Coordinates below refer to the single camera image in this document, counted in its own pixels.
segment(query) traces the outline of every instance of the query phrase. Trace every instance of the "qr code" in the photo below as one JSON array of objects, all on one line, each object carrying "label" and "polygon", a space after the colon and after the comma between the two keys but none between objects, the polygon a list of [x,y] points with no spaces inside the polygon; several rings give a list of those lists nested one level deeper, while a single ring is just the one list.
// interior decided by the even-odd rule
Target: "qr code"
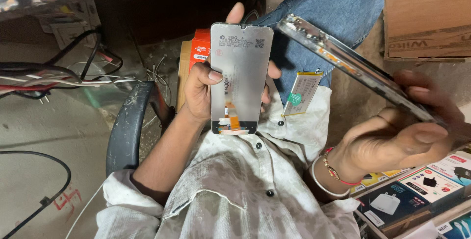
[{"label": "qr code", "polygon": [[265,43],[265,40],[256,39],[255,40],[255,47],[256,48],[263,48],[264,43]]}]

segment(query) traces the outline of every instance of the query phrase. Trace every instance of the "orange box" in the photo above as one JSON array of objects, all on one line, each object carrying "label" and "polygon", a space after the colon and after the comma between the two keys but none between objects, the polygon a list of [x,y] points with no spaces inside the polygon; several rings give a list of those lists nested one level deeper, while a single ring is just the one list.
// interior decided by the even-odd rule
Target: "orange box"
[{"label": "orange box", "polygon": [[191,41],[190,68],[197,62],[204,62],[211,54],[211,35],[209,29],[197,29]]}]

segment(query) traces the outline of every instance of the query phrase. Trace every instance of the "green sticker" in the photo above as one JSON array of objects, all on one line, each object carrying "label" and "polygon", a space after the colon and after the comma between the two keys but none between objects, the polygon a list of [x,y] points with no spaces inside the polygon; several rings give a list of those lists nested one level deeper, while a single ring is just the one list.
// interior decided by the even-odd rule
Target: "green sticker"
[{"label": "green sticker", "polygon": [[299,105],[299,103],[301,103],[301,94],[300,93],[297,93],[297,94],[290,93],[290,95],[288,96],[288,101],[291,102],[293,104],[293,106]]}]

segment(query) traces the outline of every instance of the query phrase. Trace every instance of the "chair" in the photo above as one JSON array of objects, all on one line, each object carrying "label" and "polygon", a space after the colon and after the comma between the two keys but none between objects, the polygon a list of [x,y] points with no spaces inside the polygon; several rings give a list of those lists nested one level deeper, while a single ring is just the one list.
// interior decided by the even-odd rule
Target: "chair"
[{"label": "chair", "polygon": [[154,81],[143,81],[134,87],[121,106],[111,130],[106,151],[106,177],[116,170],[139,166],[139,142],[145,109],[150,103],[162,125],[161,135],[175,116]]}]

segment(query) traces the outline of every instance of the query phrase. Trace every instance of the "red thread bracelet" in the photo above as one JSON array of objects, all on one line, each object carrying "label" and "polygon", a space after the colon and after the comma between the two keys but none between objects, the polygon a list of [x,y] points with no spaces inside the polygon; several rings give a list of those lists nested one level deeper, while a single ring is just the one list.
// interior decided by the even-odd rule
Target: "red thread bracelet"
[{"label": "red thread bracelet", "polygon": [[327,154],[329,154],[329,152],[332,151],[333,148],[334,147],[327,148],[325,153],[324,153],[324,157],[323,157],[324,158],[323,159],[324,165],[326,166],[327,171],[329,172],[330,176],[332,176],[335,180],[338,180],[338,181],[340,181],[344,184],[350,185],[350,186],[355,186],[355,185],[358,185],[359,183],[361,183],[363,179],[360,180],[357,183],[349,183],[349,182],[343,181],[342,179],[340,179],[340,176],[339,176],[339,174],[337,174],[337,171],[335,169],[333,169],[332,167],[330,167],[329,162],[327,162]]}]

